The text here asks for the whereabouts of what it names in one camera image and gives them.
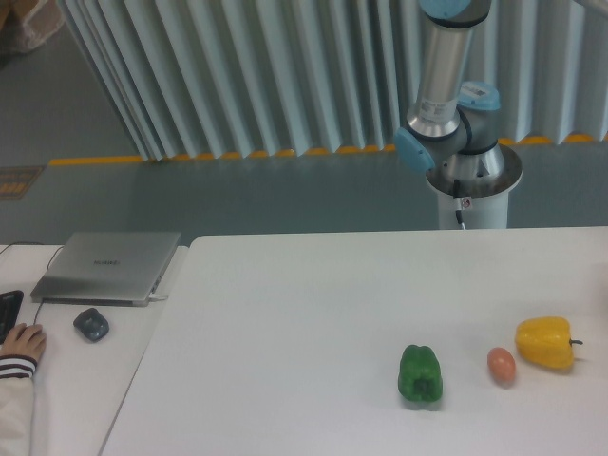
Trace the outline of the person's hand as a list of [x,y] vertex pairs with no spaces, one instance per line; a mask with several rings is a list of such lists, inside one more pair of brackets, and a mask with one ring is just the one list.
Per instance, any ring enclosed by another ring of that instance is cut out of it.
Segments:
[[1,356],[27,358],[38,364],[46,350],[47,335],[40,324],[21,323],[12,328],[1,347]]

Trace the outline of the white sleeved forearm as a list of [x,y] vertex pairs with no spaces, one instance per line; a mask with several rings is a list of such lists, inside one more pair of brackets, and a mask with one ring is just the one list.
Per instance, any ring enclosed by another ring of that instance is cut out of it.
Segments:
[[30,357],[1,356],[2,455],[30,455],[36,368]]

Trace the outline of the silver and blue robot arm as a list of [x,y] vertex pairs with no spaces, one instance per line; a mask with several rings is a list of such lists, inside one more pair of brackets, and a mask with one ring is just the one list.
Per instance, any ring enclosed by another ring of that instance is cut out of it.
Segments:
[[603,1],[422,1],[416,97],[395,144],[427,172],[500,139],[607,135]]

